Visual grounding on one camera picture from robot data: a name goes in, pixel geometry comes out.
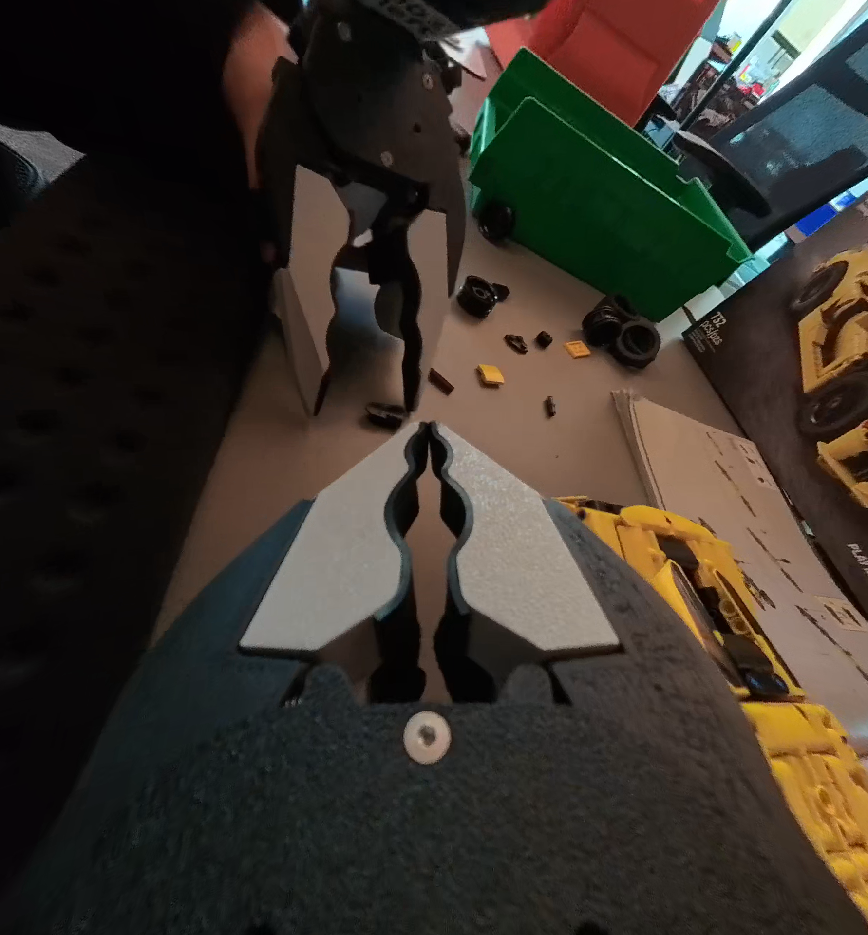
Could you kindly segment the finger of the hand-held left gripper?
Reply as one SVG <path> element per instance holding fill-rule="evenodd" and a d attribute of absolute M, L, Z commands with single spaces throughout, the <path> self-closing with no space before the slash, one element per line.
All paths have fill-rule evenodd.
<path fill-rule="evenodd" d="M 334 270 L 349 234 L 349 212 L 330 180 L 297 168 L 289 259 L 273 278 L 273 310 L 310 417 L 320 412 L 330 375 L 326 342 L 337 313 Z"/>
<path fill-rule="evenodd" d="M 401 402 L 413 413 L 451 307 L 444 215 L 423 211 L 403 240 L 396 246 L 396 273 L 379 286 L 374 312 L 381 330 L 402 341 Z"/>

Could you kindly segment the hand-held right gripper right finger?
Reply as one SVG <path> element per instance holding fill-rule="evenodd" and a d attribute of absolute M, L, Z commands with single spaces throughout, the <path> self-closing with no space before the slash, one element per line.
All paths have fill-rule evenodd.
<path fill-rule="evenodd" d="M 429 452 L 453 535 L 433 637 L 451 701 L 493 702 L 523 666 L 621 652 L 549 501 L 445 424 Z"/>

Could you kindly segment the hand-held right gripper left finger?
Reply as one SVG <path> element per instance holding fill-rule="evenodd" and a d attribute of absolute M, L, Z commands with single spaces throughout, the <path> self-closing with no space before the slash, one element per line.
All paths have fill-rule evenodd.
<path fill-rule="evenodd" d="M 410 423 L 307 503 L 241 636 L 247 655 L 342 669 L 371 702 L 426 687 L 406 535 L 419 513 L 428 424 Z"/>

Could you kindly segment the yellow toy brick car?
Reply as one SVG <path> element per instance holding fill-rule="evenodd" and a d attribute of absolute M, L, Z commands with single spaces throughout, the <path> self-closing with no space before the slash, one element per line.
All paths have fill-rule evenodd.
<path fill-rule="evenodd" d="M 586 497 L 557 502 L 646 580 L 722 672 L 789 808 L 868 923 L 868 771 L 757 617 L 773 603 L 708 527 Z"/>

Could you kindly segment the person's left forearm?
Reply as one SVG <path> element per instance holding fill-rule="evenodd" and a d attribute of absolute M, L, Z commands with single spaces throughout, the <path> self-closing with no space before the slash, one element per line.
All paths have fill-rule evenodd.
<path fill-rule="evenodd" d="M 242 145 L 223 69 L 252 3 L 0 1 L 0 124 L 88 153 Z"/>

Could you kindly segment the grey desk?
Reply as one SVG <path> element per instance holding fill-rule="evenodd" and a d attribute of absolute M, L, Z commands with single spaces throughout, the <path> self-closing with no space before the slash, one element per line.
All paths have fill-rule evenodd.
<path fill-rule="evenodd" d="M 456 307 L 445 321 L 437 368 L 450 395 L 428 387 L 418 418 L 444 423 L 546 497 L 586 495 L 618 505 L 651 503 L 612 392 L 626 390 L 703 425 L 744 436 L 681 340 L 685 314 L 660 326 L 665 340 L 655 364 L 632 375 L 601 353 L 571 359 L 560 348 L 577 337 L 598 293 L 519 247 L 495 248 L 469 224 L 462 274 L 492 275 L 510 299 L 486 321 Z M 194 512 L 152 639 L 157 639 L 217 573 L 291 506 L 316 495 L 387 441 L 363 422 L 363 404 L 395 400 L 399 342 L 370 321 L 372 291 L 354 274 L 344 279 L 344 305 L 333 333 L 333 378 L 316 418 L 302 408 L 283 337 L 266 330 L 226 437 Z M 553 343 L 532 343 L 547 331 Z M 531 345 L 510 350 L 507 333 Z M 503 386 L 482 387 L 475 368 L 492 365 Z M 547 396 L 557 401 L 545 417 Z"/>

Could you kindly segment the person's left hand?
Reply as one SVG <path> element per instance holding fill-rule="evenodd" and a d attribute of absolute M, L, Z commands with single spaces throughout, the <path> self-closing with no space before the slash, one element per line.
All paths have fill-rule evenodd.
<path fill-rule="evenodd" d="M 295 61 L 283 22 L 253 2 L 233 33 L 223 69 L 226 104 L 240 133 L 251 187 L 258 185 L 256 145 L 272 96 L 272 70 L 280 58 Z"/>

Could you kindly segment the black toy tire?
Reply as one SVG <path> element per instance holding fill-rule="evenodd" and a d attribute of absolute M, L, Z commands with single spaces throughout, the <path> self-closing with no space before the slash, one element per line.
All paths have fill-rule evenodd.
<path fill-rule="evenodd" d="M 494 284 L 475 275 L 466 276 L 455 295 L 457 306 L 477 320 L 486 319 L 498 301 Z"/>
<path fill-rule="evenodd" d="M 512 206 L 496 199 L 488 199 L 480 206 L 476 219 L 481 235 L 488 242 L 501 245 L 511 240 L 517 215 Z"/>
<path fill-rule="evenodd" d="M 658 357 L 661 335 L 655 325 L 643 318 L 622 321 L 608 345 L 608 352 L 623 367 L 643 370 Z"/>
<path fill-rule="evenodd" d="M 603 297 L 582 321 L 585 343 L 592 348 L 610 347 L 633 315 L 625 297 L 618 294 Z"/>

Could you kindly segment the pile of black yellow bricks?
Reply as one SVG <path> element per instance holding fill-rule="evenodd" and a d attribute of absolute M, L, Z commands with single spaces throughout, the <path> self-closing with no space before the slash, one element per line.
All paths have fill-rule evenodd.
<path fill-rule="evenodd" d="M 498 282 L 490 282 L 494 284 L 494 287 L 497 291 L 499 299 L 498 304 L 506 301 L 510 296 L 509 287 Z M 503 341 L 510 350 L 516 352 L 519 355 L 527 354 L 531 347 L 531 345 L 525 341 L 523 336 L 518 334 L 507 333 L 503 336 Z M 538 349 L 547 350 L 551 347 L 553 338 L 549 332 L 541 331 L 535 336 L 532 343 Z M 586 359 L 592 354 L 589 345 L 587 345 L 582 340 L 566 341 L 562 344 L 562 347 L 564 348 L 566 354 L 574 360 Z M 482 387 L 496 389 L 503 386 L 505 383 L 505 379 L 501 370 L 495 366 L 479 365 L 475 368 L 475 373 L 476 379 Z M 450 395 L 454 390 L 454 386 L 451 381 L 435 368 L 430 368 L 428 370 L 428 383 L 435 386 L 446 395 Z M 546 418 L 552 419 L 556 417 L 557 401 L 553 396 L 549 395 L 545 398 L 543 407 Z"/>

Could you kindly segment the green plastic bin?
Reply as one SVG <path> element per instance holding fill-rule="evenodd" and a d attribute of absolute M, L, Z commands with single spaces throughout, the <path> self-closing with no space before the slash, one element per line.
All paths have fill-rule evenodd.
<path fill-rule="evenodd" d="M 472 213 L 514 214 L 510 239 L 659 322 L 753 252 L 699 179 L 521 48 L 483 103 Z"/>

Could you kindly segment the building instruction booklet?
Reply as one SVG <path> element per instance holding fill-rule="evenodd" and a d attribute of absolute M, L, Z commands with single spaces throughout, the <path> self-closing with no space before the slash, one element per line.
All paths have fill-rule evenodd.
<path fill-rule="evenodd" d="M 820 561 L 755 444 L 631 391 L 612 399 L 652 505 L 730 544 L 773 647 L 868 755 L 868 620 Z"/>

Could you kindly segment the red plastic bin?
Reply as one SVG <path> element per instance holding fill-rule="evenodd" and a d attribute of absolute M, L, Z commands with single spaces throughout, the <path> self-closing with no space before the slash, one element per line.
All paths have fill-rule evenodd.
<path fill-rule="evenodd" d="M 552 1 L 487 26 L 499 64 L 529 49 L 623 123 L 639 122 L 717 1 Z"/>

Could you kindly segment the toy car set box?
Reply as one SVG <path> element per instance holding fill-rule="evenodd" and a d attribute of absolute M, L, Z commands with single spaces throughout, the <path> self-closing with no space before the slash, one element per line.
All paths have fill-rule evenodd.
<path fill-rule="evenodd" d="M 868 191 L 684 340 L 868 619 Z"/>

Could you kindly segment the black mesh office chair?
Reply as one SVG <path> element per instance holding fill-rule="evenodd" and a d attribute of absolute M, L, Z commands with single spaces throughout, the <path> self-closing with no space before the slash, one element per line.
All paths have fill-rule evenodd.
<path fill-rule="evenodd" d="M 755 251 L 868 179 L 868 19 L 710 137 L 674 123 L 672 144 Z"/>

